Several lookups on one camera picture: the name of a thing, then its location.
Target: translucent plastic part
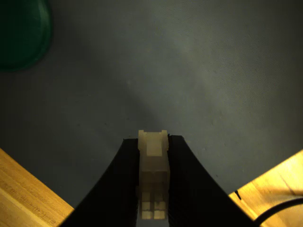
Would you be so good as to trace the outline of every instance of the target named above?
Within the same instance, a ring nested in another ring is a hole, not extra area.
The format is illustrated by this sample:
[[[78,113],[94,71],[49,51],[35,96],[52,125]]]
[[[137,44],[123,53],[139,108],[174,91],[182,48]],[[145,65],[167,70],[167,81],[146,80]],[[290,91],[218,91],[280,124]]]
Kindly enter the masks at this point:
[[[166,219],[169,199],[169,141],[166,130],[139,130],[139,211],[141,219]]]

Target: gray table surface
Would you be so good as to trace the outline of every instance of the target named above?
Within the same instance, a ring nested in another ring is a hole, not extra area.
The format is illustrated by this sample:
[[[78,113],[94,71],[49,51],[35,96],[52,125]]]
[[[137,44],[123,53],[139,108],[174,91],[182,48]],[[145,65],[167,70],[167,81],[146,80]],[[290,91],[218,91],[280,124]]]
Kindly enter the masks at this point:
[[[303,148],[302,5],[50,5],[48,53],[0,74],[0,147],[73,207],[139,129],[183,135],[227,193]]]

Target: wooden block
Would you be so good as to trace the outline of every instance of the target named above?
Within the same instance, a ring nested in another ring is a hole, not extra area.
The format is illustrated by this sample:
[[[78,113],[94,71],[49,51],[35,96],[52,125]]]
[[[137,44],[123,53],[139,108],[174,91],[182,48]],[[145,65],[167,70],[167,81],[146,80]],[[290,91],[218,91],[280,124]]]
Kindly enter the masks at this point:
[[[0,149],[0,226],[58,226],[72,211]]]
[[[252,219],[284,201],[303,196],[303,150],[267,171],[229,197]],[[267,219],[263,227],[303,226],[303,205],[287,208]]]

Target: wooden surface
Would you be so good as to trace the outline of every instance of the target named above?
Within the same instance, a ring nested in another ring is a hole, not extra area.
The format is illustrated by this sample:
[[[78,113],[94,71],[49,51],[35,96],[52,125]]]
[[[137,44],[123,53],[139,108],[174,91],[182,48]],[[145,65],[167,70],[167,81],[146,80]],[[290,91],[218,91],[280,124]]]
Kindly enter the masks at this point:
[[[0,226],[58,226],[73,208],[0,149]]]
[[[303,196],[303,150],[259,176],[230,198],[250,218]],[[0,149],[0,226],[58,226],[73,208]],[[264,227],[303,226],[303,205],[283,210]]]
[[[269,208],[303,196],[303,150],[249,182],[229,197],[251,219]],[[267,219],[263,227],[303,226],[303,205],[287,208]]]

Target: green circular object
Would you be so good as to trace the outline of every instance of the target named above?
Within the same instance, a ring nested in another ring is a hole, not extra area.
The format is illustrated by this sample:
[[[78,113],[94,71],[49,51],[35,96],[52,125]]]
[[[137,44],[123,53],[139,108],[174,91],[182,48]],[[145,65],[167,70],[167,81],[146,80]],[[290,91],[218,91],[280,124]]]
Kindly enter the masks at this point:
[[[47,51],[52,21],[46,0],[0,0],[0,70],[16,71]]]

